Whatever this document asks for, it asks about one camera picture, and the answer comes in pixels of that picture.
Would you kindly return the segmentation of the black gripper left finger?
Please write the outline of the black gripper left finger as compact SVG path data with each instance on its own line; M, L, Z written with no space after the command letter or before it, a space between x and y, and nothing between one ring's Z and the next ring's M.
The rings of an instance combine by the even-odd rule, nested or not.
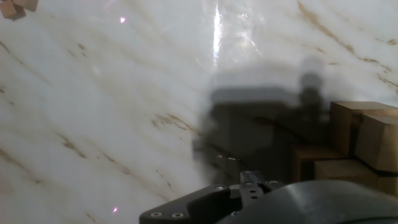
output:
M265 179L258 171L244 171L236 185L215 184L150 209L139 224L218 223L233 217L264 195Z

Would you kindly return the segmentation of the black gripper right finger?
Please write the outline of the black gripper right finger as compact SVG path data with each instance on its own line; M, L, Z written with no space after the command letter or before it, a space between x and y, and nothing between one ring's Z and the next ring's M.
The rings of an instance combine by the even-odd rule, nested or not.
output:
M276 190L281 187L284 187L285 184L278 180L267 180L264 182L264 186L267 190Z

